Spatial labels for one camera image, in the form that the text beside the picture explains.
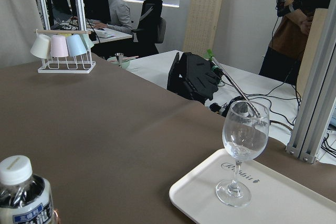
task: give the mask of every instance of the glass base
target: glass base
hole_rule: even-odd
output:
[[[232,186],[232,180],[222,180],[216,186],[217,197],[229,206],[247,206],[251,202],[251,192],[241,182],[237,182],[237,186],[236,188]]]

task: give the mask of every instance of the black pants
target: black pants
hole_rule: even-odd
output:
[[[301,61],[289,58],[268,47],[259,74],[278,81],[296,85]]]

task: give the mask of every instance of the wine glass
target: wine glass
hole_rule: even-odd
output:
[[[223,126],[223,143],[236,160],[233,179],[222,180],[216,186],[221,202],[234,207],[247,206],[250,190],[238,181],[243,161],[252,160],[264,150],[269,129],[269,110],[254,101],[236,101],[231,104]]]

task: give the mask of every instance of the glass stem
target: glass stem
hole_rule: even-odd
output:
[[[240,171],[240,165],[242,163],[243,161],[236,161],[236,167],[233,172],[232,182],[228,185],[229,192],[236,197],[240,196],[240,188],[238,186],[238,174]]]

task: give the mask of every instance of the gray shirt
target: gray shirt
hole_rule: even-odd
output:
[[[108,28],[122,33],[132,34],[130,8],[124,0],[109,0],[111,21]]]

